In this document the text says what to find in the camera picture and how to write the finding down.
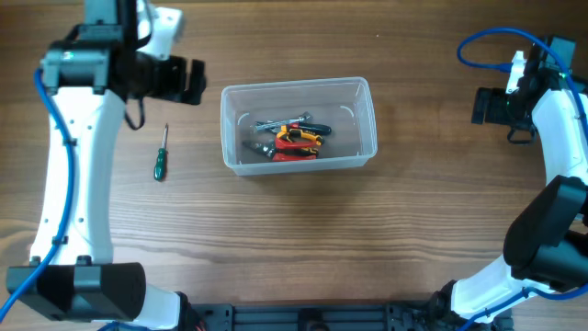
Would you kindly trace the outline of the green handled screwdriver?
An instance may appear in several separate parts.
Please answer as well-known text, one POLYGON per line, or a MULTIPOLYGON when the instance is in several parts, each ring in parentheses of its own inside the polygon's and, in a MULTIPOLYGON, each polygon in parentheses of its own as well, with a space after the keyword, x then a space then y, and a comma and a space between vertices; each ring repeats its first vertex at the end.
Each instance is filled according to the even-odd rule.
POLYGON ((163 181, 167 172, 167 137, 168 137, 168 124, 164 126, 164 135, 162 140, 162 146, 158 149, 156 162, 153 169, 153 178, 156 181, 163 181))

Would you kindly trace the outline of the orange black needle-nose pliers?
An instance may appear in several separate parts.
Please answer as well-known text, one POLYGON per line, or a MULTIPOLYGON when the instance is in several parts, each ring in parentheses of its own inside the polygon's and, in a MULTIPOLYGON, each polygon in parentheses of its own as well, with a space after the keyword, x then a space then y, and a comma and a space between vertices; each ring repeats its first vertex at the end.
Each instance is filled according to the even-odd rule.
POLYGON ((324 144, 324 139, 321 135, 313 131, 300 129, 294 125, 282 125, 280 127, 271 128, 270 131, 274 133, 278 139, 284 140, 288 143, 294 143, 295 138, 301 138, 315 142, 317 145, 324 144))

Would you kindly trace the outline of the red handled cutters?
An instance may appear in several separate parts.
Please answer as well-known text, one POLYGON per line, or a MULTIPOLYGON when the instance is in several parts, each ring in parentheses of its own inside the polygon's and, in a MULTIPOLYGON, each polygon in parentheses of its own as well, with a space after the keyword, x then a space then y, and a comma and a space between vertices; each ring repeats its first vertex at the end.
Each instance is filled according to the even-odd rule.
POLYGON ((243 146, 274 162, 314 160, 319 155, 315 142, 295 143, 275 138, 267 142, 243 141, 243 146))

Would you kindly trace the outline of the small silver wrench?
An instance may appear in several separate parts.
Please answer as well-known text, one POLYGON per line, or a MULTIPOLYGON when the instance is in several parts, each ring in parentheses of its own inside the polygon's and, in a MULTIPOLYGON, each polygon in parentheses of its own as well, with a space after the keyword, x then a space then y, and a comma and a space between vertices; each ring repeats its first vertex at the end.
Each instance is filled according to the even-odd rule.
POLYGON ((257 122, 256 124, 251 126, 250 132, 256 133, 256 132, 264 131, 267 129, 281 127, 282 125, 305 122, 305 121, 311 120, 311 119, 312 119, 312 115, 309 112, 304 112, 303 114, 299 115, 298 117, 294 117, 294 118, 290 118, 290 119, 286 119, 286 120, 257 122))

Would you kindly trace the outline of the black red screwdriver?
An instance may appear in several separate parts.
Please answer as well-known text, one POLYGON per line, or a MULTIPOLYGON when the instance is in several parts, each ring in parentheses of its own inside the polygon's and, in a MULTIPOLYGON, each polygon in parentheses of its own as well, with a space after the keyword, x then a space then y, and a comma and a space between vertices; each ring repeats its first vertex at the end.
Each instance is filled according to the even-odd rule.
POLYGON ((293 129, 300 129, 303 131, 311 131, 318 135, 330 135, 332 133, 332 128, 327 125, 323 124, 315 124, 315 123, 308 123, 308 122, 295 122, 289 124, 290 128, 293 129))

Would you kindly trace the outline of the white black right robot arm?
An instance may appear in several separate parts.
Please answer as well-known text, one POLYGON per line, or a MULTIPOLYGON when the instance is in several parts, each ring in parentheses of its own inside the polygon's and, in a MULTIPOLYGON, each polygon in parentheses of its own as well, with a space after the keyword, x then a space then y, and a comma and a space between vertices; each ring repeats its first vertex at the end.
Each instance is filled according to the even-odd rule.
POLYGON ((424 330, 508 330, 511 310, 522 302, 587 292, 587 236, 571 229, 587 219, 587 82, 571 72, 576 43, 514 28, 483 30, 462 43, 500 33, 530 40, 532 48, 495 65, 508 83, 479 88, 471 120, 509 127, 511 144, 519 143, 519 131, 528 133, 526 145, 540 142, 546 186, 511 224, 498 258, 408 309, 424 330))

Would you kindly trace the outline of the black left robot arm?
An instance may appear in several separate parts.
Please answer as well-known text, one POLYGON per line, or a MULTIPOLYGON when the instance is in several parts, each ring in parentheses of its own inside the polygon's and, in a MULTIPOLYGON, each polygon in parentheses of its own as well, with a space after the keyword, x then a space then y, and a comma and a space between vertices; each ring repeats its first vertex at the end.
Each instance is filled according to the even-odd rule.
POLYGON ((196 106, 204 63, 172 54, 185 25, 178 9, 88 1, 84 10, 34 74, 50 121, 44 201, 28 264, 6 273, 3 311, 21 302, 52 321, 100 322, 108 330, 203 330, 184 293, 149 284, 137 262, 114 261, 109 199, 128 101, 196 106))

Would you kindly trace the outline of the clear plastic container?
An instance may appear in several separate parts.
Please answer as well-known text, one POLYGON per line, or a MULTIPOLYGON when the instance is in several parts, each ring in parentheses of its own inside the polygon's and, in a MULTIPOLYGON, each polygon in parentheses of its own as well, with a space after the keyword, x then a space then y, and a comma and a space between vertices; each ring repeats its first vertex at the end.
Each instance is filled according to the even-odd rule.
POLYGON ((221 92, 220 135, 223 161, 238 176, 332 170, 363 166, 378 151, 376 116, 368 81, 363 77, 227 86, 221 92), (295 137, 312 145, 314 156, 297 156, 258 125, 304 121, 330 132, 295 137))

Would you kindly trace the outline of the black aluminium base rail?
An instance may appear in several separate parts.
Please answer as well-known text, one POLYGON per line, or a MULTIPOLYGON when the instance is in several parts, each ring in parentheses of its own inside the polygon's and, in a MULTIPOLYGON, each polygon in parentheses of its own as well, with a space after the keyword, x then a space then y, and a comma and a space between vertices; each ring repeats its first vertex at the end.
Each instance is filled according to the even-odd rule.
POLYGON ((425 302, 337 305, 194 304, 210 331, 456 331, 466 320, 439 317, 425 302))

